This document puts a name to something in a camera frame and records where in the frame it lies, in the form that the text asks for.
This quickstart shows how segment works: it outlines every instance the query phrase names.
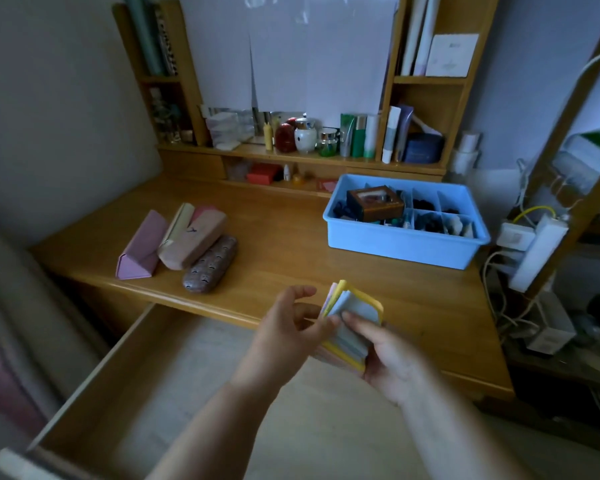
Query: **notebook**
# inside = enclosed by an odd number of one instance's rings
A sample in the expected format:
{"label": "notebook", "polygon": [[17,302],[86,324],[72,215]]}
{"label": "notebook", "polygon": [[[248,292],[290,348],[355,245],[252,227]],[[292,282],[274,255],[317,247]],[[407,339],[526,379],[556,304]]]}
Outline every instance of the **notebook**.
{"label": "notebook", "polygon": [[[382,324],[383,306],[345,280],[331,285],[320,316],[341,315],[349,311],[378,325]],[[323,343],[313,355],[318,360],[356,372],[365,370],[365,361],[371,342],[350,329],[344,322],[334,336]]]}

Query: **storage compartment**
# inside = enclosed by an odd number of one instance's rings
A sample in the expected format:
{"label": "storage compartment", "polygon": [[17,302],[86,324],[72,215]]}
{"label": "storage compartment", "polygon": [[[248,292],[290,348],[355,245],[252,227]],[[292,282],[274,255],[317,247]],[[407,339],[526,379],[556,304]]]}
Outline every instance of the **storage compartment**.
{"label": "storage compartment", "polygon": [[[334,209],[346,202],[347,191],[387,185],[405,202],[406,227],[339,219]],[[430,221],[428,230],[417,224]],[[327,221],[332,248],[416,261],[436,266],[466,268],[474,254],[491,240],[480,212],[464,185],[438,184],[399,178],[343,175],[338,180],[323,218]],[[462,231],[453,235],[453,222],[460,220]]]}
{"label": "storage compartment", "polygon": [[[24,456],[0,452],[0,470],[20,480],[144,479],[231,377],[252,336],[151,305]],[[399,410],[359,377],[312,358],[269,409],[245,478],[287,478],[290,468],[316,479],[425,475]]]}

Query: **blue plastic organizer tray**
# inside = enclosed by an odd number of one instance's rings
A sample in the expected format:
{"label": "blue plastic organizer tray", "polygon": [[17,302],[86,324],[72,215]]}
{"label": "blue plastic organizer tray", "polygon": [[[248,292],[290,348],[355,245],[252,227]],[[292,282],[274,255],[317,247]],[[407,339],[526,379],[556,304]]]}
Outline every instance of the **blue plastic organizer tray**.
{"label": "blue plastic organizer tray", "polygon": [[[411,222],[411,229],[348,221],[334,215],[333,209],[338,202],[346,201],[348,190],[380,185],[405,192],[404,217]],[[435,210],[414,209],[413,201],[421,199],[431,202]],[[444,234],[414,229],[415,219],[420,214],[433,212],[435,218],[447,221],[451,217],[443,212],[447,209],[457,210],[463,225],[473,227],[473,238],[449,235],[446,229]],[[338,179],[322,217],[327,221],[332,248],[455,269],[466,268],[480,246],[491,241],[471,192],[464,185],[345,174]]]}

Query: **paper sheet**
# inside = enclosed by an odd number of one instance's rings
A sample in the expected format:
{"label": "paper sheet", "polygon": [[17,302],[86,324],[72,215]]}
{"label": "paper sheet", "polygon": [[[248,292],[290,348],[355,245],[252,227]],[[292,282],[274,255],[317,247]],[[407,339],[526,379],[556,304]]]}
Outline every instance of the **paper sheet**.
{"label": "paper sheet", "polygon": [[398,0],[307,0],[307,116],[339,127],[340,113],[377,114]]}
{"label": "paper sheet", "polygon": [[249,0],[251,60],[260,111],[306,110],[305,0]]}
{"label": "paper sheet", "polygon": [[251,109],[245,0],[180,0],[204,104]]}

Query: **hand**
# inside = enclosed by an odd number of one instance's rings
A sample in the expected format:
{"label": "hand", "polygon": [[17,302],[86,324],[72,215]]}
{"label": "hand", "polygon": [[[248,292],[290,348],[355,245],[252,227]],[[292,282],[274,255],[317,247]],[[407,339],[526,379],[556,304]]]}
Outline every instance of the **hand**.
{"label": "hand", "polygon": [[414,369],[427,366],[425,357],[415,346],[369,320],[350,312],[343,312],[342,318],[348,327],[373,343],[364,380],[393,404],[402,406]]}
{"label": "hand", "polygon": [[339,317],[323,317],[311,323],[305,319],[318,318],[320,306],[296,303],[315,291],[313,286],[297,285],[278,295],[231,380],[233,386],[275,398],[307,357],[331,336],[340,324]]}

